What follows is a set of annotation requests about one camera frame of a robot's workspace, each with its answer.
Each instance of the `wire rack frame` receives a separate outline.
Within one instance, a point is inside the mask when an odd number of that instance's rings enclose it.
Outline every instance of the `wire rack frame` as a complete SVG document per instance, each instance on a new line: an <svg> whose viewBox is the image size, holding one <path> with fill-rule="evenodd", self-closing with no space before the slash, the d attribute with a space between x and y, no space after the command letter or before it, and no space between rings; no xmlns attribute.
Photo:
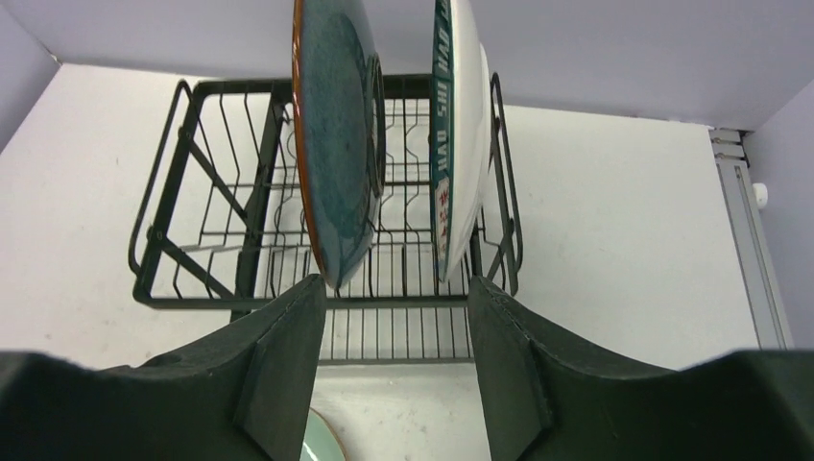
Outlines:
<svg viewBox="0 0 814 461"><path fill-rule="evenodd" d="M491 84L492 206L481 210L453 276L438 283L429 221L430 78L385 77L385 194L362 267L329 293L323 363L471 359L468 281L485 275L516 293L522 232L496 74ZM229 309L234 320L317 272L290 103L290 81L202 82L194 90L179 83L132 231L137 301ZM174 152L164 161L174 128ZM157 193L159 177L165 180ZM148 214L153 222L139 240Z"/></svg>

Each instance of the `blue ceramic plate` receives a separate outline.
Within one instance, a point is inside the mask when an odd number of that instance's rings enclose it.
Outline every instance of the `blue ceramic plate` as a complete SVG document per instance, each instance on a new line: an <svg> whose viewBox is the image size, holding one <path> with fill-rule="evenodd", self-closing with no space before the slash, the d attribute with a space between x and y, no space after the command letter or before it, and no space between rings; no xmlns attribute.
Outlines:
<svg viewBox="0 0 814 461"><path fill-rule="evenodd" d="M436 0L430 104L430 207L446 281L464 257L489 176L489 66L468 0Z"/></svg>
<svg viewBox="0 0 814 461"><path fill-rule="evenodd" d="M294 130L314 258L334 288L371 245L384 183L381 65L361 0L296 0Z"/></svg>

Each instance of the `green plate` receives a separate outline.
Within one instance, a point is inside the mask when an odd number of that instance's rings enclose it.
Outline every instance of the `green plate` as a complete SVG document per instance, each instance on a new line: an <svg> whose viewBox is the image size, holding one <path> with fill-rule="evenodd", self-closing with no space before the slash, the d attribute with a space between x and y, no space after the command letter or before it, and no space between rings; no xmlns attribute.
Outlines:
<svg viewBox="0 0 814 461"><path fill-rule="evenodd" d="M347 461L339 437L322 415L313 409L308 411L308 424L305 426L299 461Z"/></svg>

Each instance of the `dish rack wire divider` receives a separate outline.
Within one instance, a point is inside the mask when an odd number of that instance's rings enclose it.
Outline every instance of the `dish rack wire divider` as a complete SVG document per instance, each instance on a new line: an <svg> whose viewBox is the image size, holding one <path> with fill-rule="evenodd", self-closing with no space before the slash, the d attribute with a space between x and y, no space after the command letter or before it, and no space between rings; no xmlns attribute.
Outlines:
<svg viewBox="0 0 814 461"><path fill-rule="evenodd" d="M323 364L469 361L469 280L483 276L517 292L523 238L496 73L494 187L464 260L448 282L437 281L431 85L430 75L384 77L383 203L362 266L347 286L328 290ZM234 321L319 272L299 194L291 103L291 80L201 81L194 89L179 82L128 248L137 301L155 309L226 309Z"/></svg>

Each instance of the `white wall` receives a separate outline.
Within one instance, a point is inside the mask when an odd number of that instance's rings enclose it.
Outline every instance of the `white wall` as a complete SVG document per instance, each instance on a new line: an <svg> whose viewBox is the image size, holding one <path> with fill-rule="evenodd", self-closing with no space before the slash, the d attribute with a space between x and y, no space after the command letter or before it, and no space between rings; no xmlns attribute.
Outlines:
<svg viewBox="0 0 814 461"><path fill-rule="evenodd" d="M809 0L471 0L509 101L756 128L814 77ZM0 0L65 61L287 76L293 0ZM433 0L365 0L385 72L429 68Z"/></svg>
<svg viewBox="0 0 814 461"><path fill-rule="evenodd" d="M814 82L746 138L753 181L769 187L761 212L795 346L814 348Z"/></svg>
<svg viewBox="0 0 814 461"><path fill-rule="evenodd" d="M59 65L0 5L0 152Z"/></svg>

